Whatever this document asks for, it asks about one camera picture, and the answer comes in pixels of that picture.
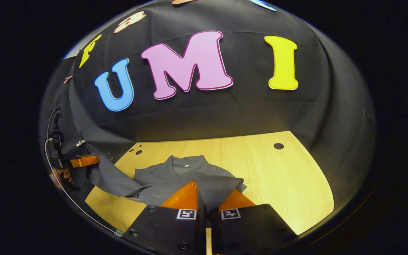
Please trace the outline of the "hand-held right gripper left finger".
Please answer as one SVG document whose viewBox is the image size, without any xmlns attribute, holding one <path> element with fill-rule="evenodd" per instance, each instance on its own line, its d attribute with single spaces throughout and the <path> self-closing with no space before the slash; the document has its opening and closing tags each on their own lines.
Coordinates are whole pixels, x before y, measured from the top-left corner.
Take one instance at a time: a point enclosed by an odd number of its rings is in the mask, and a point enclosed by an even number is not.
<svg viewBox="0 0 408 255">
<path fill-rule="evenodd" d="M 123 240 L 152 255 L 205 255 L 205 207 L 195 181 L 159 206 L 147 205 Z"/>
</svg>

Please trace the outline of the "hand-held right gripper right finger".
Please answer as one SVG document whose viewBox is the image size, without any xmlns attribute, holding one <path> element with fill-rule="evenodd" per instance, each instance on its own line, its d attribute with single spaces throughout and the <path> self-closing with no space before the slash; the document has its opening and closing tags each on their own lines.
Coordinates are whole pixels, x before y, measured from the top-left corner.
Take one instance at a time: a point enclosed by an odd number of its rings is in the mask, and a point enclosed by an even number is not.
<svg viewBox="0 0 408 255">
<path fill-rule="evenodd" d="M 210 213 L 213 255 L 273 255 L 285 253 L 298 236 L 270 204 L 256 205 L 232 190 Z"/>
</svg>

